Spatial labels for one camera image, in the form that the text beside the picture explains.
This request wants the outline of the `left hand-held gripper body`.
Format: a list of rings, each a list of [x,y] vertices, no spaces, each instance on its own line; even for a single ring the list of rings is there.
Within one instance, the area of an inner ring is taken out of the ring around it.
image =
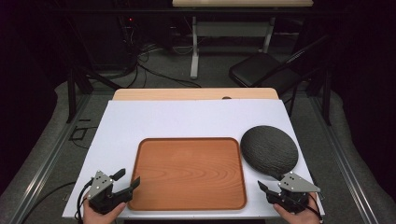
[[[113,210],[118,204],[131,201],[123,198],[124,189],[118,192],[113,191],[115,181],[110,177],[111,175],[97,171],[87,196],[90,207],[96,213],[103,215]]]

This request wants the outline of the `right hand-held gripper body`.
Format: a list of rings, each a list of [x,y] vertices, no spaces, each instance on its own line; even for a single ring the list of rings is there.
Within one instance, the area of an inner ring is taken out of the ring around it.
[[[289,172],[279,181],[280,192],[266,190],[268,203],[278,204],[291,213],[303,212],[308,207],[310,192],[321,192],[313,183],[294,172]]]

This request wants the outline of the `round black textured plate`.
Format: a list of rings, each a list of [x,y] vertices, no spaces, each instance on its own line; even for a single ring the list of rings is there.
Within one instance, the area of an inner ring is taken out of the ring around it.
[[[248,165],[275,179],[296,166],[298,148],[291,137],[272,126],[256,126],[247,130],[240,140],[241,153]]]

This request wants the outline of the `brown wooden tray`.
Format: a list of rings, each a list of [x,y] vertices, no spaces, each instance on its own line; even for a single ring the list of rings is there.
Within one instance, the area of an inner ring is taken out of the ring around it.
[[[147,138],[132,179],[134,211],[240,210],[247,204],[238,142],[230,137]]]

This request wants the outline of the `person's right hand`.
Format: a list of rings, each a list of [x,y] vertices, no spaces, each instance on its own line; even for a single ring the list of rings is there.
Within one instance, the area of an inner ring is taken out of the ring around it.
[[[289,213],[283,207],[278,204],[274,204],[274,209],[285,219],[289,224],[321,224],[320,218],[317,216],[318,205],[317,205],[317,194],[315,192],[309,193],[308,206],[311,207],[315,212],[305,209],[303,212],[298,214]]]

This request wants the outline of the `person's left hand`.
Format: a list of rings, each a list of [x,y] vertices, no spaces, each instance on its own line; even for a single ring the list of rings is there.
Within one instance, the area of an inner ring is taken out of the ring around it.
[[[83,223],[84,224],[111,224],[124,210],[126,203],[118,204],[113,210],[103,215],[96,213],[88,201],[83,204]]]

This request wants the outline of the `white table cover board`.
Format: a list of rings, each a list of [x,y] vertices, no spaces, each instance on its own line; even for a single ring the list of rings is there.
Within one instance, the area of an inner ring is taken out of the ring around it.
[[[231,137],[238,140],[251,127],[277,127],[295,139],[285,106],[280,100],[227,99],[180,101],[116,101],[106,111],[92,140],[77,184],[65,206],[63,217],[72,218],[83,186],[98,171],[107,175],[124,168],[126,175],[114,184],[115,190],[129,185],[139,143],[154,137]],[[243,164],[247,204],[231,211],[132,211],[124,219],[267,219],[279,214],[265,199],[258,183],[277,189],[277,181]]]

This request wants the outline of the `black metal stand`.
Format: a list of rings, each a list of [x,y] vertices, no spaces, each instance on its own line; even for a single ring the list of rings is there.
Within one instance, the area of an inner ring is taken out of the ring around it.
[[[120,85],[110,81],[108,78],[103,77],[86,67],[79,65],[73,66],[67,76],[67,93],[68,93],[68,108],[69,108],[67,123],[70,123],[78,112],[76,88],[79,88],[79,90],[83,94],[91,94],[93,92],[93,86],[89,81],[90,77],[105,84],[114,91],[120,89]]]
[[[331,84],[332,84],[332,64],[329,60],[323,60],[315,67],[315,71],[311,76],[307,87],[308,96],[318,97],[321,94],[321,116],[327,125],[330,121],[330,100],[331,100]]]

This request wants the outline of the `black folding chair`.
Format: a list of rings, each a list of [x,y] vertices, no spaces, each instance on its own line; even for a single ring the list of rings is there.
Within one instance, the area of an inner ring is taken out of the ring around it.
[[[321,66],[314,63],[301,71],[299,65],[309,63],[315,51],[323,47],[330,38],[325,35],[306,47],[296,51],[283,62],[268,53],[256,53],[229,69],[229,77],[238,86],[246,88],[272,88],[278,95],[298,86],[303,80],[314,75]]]

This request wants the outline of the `dark equipment rack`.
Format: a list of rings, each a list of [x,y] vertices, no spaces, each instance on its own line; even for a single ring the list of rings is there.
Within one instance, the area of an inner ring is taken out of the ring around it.
[[[129,0],[114,0],[114,7],[116,9],[128,9],[130,7]],[[122,41],[127,52],[127,71],[134,71],[137,64],[137,55],[139,48],[135,43],[135,25],[134,18],[126,14],[118,16],[118,22],[122,33]]]

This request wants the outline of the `white-framed desk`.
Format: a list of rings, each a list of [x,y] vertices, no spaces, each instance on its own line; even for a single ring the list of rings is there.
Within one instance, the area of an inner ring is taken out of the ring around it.
[[[191,7],[210,9],[232,8],[242,9],[252,7],[253,9],[279,9],[286,7],[312,7],[313,0],[173,0],[174,7]],[[196,16],[192,17],[192,58],[191,58],[191,79],[198,78],[199,64],[199,36],[261,36],[264,38],[261,51],[266,52],[269,47],[275,17],[264,21],[200,21]]]

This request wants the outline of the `aluminium floor rail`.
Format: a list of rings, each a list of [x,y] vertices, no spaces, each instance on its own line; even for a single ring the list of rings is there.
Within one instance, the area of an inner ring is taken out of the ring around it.
[[[67,135],[74,129],[77,119],[81,116],[90,99],[90,95],[81,95],[78,98],[77,112],[75,117],[71,119],[69,123],[66,121],[63,122],[62,129],[58,134],[51,133],[52,136],[56,137],[56,140],[51,145],[48,152],[43,152],[44,159],[38,164],[39,167],[32,176],[29,185],[24,188],[24,192],[18,200],[15,212],[12,214],[8,224],[22,224],[22,220],[27,217],[27,213],[32,210],[39,194],[45,187],[53,167],[61,156],[62,147],[66,141]]]
[[[368,199],[362,190],[361,184],[346,157],[340,141],[338,140],[332,126],[329,125],[322,116],[320,100],[317,97],[310,97],[309,101],[314,108],[317,118],[319,119],[322,130],[325,132],[326,138],[331,146],[332,153],[334,154],[334,159],[346,182],[346,186],[354,204],[356,204],[359,210],[363,223],[378,224],[378,219],[376,218],[372,206],[369,204]]]

